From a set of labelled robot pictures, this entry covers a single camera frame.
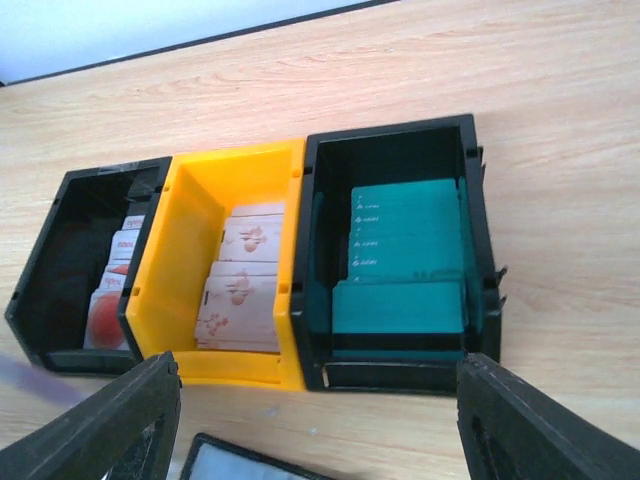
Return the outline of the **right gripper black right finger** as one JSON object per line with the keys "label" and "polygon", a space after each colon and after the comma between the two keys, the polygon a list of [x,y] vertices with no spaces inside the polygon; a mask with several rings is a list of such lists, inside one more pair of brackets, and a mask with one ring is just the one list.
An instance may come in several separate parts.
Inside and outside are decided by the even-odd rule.
{"label": "right gripper black right finger", "polygon": [[639,450],[483,354],[457,367],[458,430],[473,479],[637,479]]}

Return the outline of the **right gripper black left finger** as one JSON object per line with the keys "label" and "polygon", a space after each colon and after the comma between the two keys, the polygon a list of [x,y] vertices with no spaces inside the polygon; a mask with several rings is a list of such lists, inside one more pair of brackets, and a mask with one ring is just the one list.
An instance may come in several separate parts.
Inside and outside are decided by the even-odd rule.
{"label": "right gripper black left finger", "polygon": [[164,479],[181,411],[169,351],[1,450],[3,479]]}

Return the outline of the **black leather card holder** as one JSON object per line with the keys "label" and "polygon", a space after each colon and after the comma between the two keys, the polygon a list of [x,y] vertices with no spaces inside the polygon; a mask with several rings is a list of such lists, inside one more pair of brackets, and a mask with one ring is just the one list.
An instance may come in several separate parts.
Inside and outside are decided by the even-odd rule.
{"label": "black leather card holder", "polygon": [[327,480],[305,467],[198,433],[191,443],[180,480]]}

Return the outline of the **black bin with red cards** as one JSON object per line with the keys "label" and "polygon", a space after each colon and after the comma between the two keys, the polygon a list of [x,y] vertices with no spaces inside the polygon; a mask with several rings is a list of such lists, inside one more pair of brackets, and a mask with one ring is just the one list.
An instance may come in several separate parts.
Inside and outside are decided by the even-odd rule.
{"label": "black bin with red cards", "polygon": [[[65,174],[5,311],[29,361],[50,372],[118,376],[142,360],[125,310],[171,164],[168,157]],[[103,310],[123,346],[89,342],[92,294],[98,289],[127,217],[142,218],[124,290]]]}

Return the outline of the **yellow plastic bin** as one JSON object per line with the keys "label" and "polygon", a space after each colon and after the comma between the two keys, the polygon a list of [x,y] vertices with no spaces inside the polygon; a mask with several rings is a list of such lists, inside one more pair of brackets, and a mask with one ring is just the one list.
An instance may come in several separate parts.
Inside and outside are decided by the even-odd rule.
{"label": "yellow plastic bin", "polygon": [[305,143],[176,155],[139,237],[123,315],[186,384],[304,387],[289,301]]}

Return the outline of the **black bin with teal cards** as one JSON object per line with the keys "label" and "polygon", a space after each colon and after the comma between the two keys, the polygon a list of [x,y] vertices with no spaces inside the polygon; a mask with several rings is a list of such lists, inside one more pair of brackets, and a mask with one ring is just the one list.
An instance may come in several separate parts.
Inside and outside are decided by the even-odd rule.
{"label": "black bin with teal cards", "polygon": [[311,391],[456,389],[501,353],[503,271],[470,114],[306,142],[290,313]]}

